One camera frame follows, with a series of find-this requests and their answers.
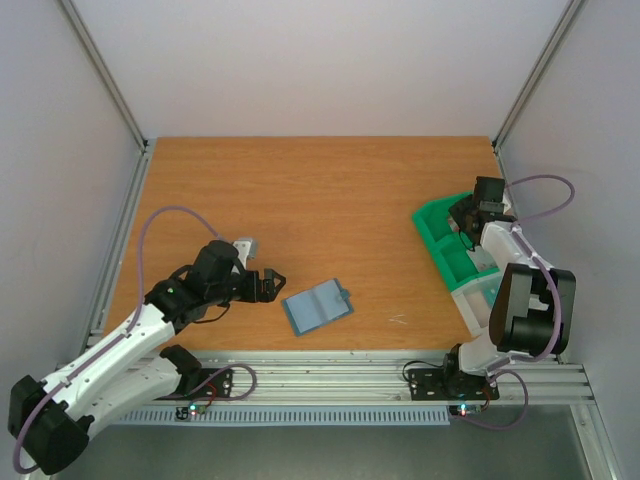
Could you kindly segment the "blue card holder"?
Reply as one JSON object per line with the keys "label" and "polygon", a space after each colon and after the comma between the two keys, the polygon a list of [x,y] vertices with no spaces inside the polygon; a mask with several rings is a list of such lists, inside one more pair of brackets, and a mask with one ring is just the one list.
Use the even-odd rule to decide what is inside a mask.
{"label": "blue card holder", "polygon": [[281,304],[296,337],[354,313],[351,294],[337,278],[290,296]]}

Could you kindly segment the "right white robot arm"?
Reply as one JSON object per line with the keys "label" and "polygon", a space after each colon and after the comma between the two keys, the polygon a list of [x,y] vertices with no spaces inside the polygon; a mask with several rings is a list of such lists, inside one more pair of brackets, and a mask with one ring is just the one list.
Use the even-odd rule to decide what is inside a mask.
{"label": "right white robot arm", "polygon": [[504,179],[480,176],[473,193],[449,208],[459,233],[472,249],[489,254],[501,273],[488,326],[444,358],[441,383],[452,398],[482,389],[513,360],[538,362],[568,346],[575,275],[553,267],[525,238],[507,212],[505,189]]}

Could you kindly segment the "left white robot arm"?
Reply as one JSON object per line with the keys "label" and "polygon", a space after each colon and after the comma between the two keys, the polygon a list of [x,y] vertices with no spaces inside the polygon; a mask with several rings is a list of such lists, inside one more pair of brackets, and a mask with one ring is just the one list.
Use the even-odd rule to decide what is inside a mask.
{"label": "left white robot arm", "polygon": [[254,256],[251,238],[209,242],[78,358],[41,380],[20,379],[11,389],[8,414],[15,471],[58,473],[129,411],[156,399],[191,400],[207,387],[201,362],[166,343],[191,324],[207,323],[212,306],[228,310],[234,302],[275,301],[286,278],[273,269],[248,269]]}

